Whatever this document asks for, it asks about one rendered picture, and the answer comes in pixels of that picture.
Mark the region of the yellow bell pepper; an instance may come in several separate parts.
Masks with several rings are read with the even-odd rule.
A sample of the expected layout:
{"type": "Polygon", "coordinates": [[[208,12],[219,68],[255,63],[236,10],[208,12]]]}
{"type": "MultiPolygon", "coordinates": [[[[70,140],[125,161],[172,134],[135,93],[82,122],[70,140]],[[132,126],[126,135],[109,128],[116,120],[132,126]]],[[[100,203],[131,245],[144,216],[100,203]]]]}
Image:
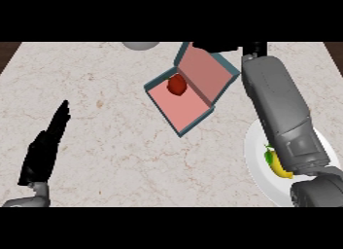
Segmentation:
{"type": "Polygon", "coordinates": [[[280,163],[277,151],[276,151],[274,147],[271,146],[271,144],[267,145],[265,160],[267,160],[267,163],[270,165],[270,169],[271,169],[273,173],[280,178],[292,179],[293,173],[290,171],[285,170],[282,163],[280,163]]]}

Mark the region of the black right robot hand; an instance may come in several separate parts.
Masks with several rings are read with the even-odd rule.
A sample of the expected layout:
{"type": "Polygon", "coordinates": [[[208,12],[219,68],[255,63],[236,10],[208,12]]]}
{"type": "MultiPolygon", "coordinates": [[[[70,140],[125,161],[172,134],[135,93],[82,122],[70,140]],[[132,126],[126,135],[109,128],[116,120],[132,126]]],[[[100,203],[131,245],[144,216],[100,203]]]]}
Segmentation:
{"type": "Polygon", "coordinates": [[[193,46],[209,53],[231,52],[243,48],[243,54],[268,55],[267,42],[194,42],[193,46]]]}

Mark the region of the red fruit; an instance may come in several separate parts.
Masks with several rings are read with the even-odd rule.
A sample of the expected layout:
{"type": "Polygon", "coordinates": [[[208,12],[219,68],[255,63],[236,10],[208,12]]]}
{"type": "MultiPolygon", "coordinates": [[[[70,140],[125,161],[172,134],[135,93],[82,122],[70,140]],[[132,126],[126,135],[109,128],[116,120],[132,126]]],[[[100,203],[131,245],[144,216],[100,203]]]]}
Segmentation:
{"type": "Polygon", "coordinates": [[[168,89],[177,96],[183,96],[187,91],[187,82],[180,74],[169,78],[168,89]]]}

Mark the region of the white plate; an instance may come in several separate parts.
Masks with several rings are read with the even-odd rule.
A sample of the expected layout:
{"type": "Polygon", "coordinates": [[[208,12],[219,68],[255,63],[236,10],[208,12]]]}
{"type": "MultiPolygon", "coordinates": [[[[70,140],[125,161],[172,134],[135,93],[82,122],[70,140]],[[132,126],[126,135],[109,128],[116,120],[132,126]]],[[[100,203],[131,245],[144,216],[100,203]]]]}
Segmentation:
{"type": "Polygon", "coordinates": [[[255,120],[245,139],[245,159],[256,185],[280,207],[292,207],[290,188],[296,182],[314,180],[314,176],[298,175],[292,179],[279,177],[267,162],[265,152],[270,141],[259,120],[255,120]]]}

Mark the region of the pink and teal open box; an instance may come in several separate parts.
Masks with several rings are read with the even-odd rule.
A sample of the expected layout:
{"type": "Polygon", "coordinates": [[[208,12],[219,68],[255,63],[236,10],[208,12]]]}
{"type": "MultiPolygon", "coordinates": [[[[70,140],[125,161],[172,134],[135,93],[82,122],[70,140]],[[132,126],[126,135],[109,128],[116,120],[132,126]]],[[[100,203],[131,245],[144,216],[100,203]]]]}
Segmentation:
{"type": "Polygon", "coordinates": [[[174,67],[144,85],[144,89],[178,136],[211,116],[215,104],[240,75],[219,53],[208,53],[184,42],[174,67]],[[168,89],[169,78],[180,74],[187,82],[181,96],[168,89]]]}

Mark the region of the grey round object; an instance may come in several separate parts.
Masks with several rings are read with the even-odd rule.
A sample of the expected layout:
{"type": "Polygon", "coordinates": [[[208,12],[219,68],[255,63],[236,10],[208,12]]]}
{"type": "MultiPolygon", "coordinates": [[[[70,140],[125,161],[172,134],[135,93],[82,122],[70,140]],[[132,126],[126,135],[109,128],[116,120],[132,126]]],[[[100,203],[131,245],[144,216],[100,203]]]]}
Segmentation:
{"type": "Polygon", "coordinates": [[[123,45],[134,51],[147,51],[159,45],[159,42],[123,42],[123,45]]]}

